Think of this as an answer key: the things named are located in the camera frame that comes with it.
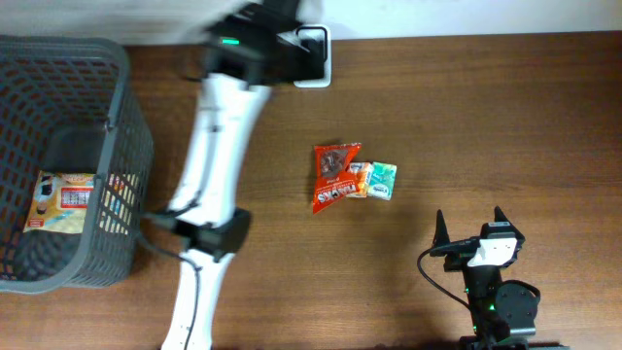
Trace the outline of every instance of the orange wrapper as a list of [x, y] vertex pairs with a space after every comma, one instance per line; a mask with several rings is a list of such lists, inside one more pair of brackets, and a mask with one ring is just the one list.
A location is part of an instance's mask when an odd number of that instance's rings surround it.
[[368, 162], [354, 162], [348, 166], [348, 172], [357, 176], [359, 191], [350, 193], [347, 196], [351, 198], [367, 198], [367, 190], [369, 190], [369, 181], [373, 173], [373, 164]]
[[357, 175], [349, 173], [347, 169], [360, 149], [360, 143], [315, 147], [318, 180], [313, 195], [313, 214], [359, 191]]

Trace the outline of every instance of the candy packet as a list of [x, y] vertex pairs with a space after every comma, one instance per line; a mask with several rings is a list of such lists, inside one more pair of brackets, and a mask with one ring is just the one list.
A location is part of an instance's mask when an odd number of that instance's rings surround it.
[[82, 233], [92, 191], [93, 174], [40, 171], [23, 231]]
[[396, 183], [397, 166], [374, 161], [373, 173], [367, 194], [372, 197], [391, 200]]
[[313, 214], [359, 191], [357, 175], [347, 169], [360, 149], [360, 143], [315, 147], [318, 179], [313, 195]]
[[367, 198], [369, 181], [371, 181], [371, 173], [373, 173], [373, 164], [368, 162], [353, 162], [350, 163], [348, 172], [357, 176], [359, 191], [350, 193], [347, 196], [351, 198]]

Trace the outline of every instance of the brown wooden surface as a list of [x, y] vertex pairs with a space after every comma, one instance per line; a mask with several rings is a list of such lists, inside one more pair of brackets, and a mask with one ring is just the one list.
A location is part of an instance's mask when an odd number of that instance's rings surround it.
[[[132, 85], [155, 138], [149, 206], [173, 193], [196, 85], [180, 48], [132, 48]], [[471, 333], [468, 313], [416, 271], [442, 208], [452, 238], [500, 205], [527, 237], [504, 273], [538, 286], [540, 341], [622, 343], [622, 33], [337, 42], [330, 88], [278, 87], [239, 186], [255, 214], [215, 320], [219, 348], [417, 346]], [[398, 165], [395, 197], [311, 215], [311, 147], [363, 142], [359, 159]], [[171, 249], [178, 239], [150, 226]], [[425, 260], [458, 293], [460, 274]], [[139, 251], [106, 290], [0, 296], [2, 349], [155, 349], [178, 265]]]

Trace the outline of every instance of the black bracket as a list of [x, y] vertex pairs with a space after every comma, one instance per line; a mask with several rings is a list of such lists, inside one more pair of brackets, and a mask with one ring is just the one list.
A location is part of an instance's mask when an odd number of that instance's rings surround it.
[[223, 73], [249, 86], [322, 79], [325, 49], [321, 43], [295, 45], [279, 36], [299, 28], [299, 0], [248, 4], [207, 28], [205, 75]]
[[227, 253], [237, 253], [242, 248], [251, 226], [251, 213], [239, 208], [233, 218], [220, 227], [196, 226], [166, 215], [151, 219], [159, 227], [186, 238], [186, 249], [207, 253], [214, 257], [215, 263]]
[[503, 319], [502, 336], [536, 335], [535, 318], [540, 291], [525, 282], [505, 281], [495, 295], [495, 307]]
[[[463, 336], [460, 338], [460, 350], [479, 350], [487, 349], [486, 343], [474, 336]], [[495, 344], [488, 347], [490, 350], [570, 350], [569, 347], [560, 345], [559, 343], [544, 343], [530, 345], [527, 340], [520, 339], [505, 344]]]

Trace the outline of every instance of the mesh basket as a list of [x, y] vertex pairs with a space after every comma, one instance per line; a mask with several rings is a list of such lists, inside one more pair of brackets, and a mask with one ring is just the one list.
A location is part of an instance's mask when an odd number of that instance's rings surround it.
[[[109, 41], [0, 36], [0, 292], [129, 274], [154, 148], [128, 70]], [[39, 170], [95, 174], [82, 234], [23, 232]]]

